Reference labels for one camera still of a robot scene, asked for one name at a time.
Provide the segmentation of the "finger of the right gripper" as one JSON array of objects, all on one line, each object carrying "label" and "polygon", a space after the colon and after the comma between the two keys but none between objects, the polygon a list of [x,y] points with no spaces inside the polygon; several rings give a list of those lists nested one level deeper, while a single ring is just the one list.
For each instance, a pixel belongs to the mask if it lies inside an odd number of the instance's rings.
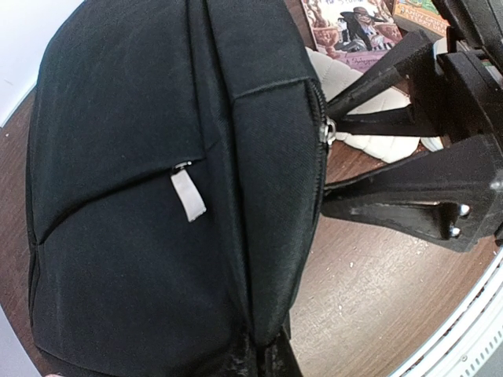
[{"label": "finger of the right gripper", "polygon": [[502,244],[502,149],[475,135],[438,152],[325,187],[321,212],[377,225],[452,251],[470,251],[492,236]]}]

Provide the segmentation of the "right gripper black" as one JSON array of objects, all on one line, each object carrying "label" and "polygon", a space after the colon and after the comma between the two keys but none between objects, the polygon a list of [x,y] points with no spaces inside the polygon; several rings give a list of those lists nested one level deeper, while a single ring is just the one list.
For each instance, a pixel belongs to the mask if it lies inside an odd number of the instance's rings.
[{"label": "right gripper black", "polygon": [[445,46],[429,31],[408,34],[327,103],[341,118],[408,78],[408,134],[457,143],[478,135],[502,142],[502,3],[437,1],[449,24]]}]

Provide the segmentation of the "black student backpack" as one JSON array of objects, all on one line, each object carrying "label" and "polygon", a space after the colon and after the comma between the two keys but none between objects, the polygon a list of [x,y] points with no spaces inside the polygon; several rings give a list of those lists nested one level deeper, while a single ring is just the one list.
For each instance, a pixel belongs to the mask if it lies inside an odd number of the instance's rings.
[{"label": "black student backpack", "polygon": [[298,376],[328,154],[283,1],[85,1],[28,132],[29,313],[64,376]]}]

